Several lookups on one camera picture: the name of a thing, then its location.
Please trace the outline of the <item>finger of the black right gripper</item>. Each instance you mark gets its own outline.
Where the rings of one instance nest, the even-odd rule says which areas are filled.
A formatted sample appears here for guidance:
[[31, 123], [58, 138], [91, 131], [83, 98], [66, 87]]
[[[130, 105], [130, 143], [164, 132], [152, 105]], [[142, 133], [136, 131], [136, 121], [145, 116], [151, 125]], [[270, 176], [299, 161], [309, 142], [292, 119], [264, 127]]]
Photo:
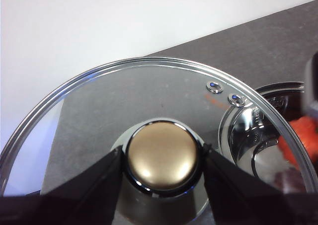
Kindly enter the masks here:
[[318, 58], [312, 57], [305, 68], [303, 108], [307, 115], [318, 115]]

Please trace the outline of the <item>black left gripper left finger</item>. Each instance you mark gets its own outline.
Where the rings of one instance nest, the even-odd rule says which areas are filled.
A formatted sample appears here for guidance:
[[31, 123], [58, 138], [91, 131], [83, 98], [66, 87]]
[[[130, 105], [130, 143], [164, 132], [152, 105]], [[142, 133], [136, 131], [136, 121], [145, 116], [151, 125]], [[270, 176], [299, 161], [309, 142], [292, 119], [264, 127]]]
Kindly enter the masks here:
[[122, 148], [46, 194], [0, 199], [2, 225], [110, 225], [122, 184]]

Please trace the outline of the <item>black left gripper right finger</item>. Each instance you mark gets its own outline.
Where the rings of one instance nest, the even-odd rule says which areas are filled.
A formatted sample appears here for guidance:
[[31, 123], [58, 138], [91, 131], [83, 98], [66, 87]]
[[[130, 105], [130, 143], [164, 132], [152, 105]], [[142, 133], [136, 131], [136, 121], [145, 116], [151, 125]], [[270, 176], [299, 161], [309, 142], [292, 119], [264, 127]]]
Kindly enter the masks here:
[[316, 193], [283, 194], [203, 145], [204, 186], [218, 225], [316, 225]]

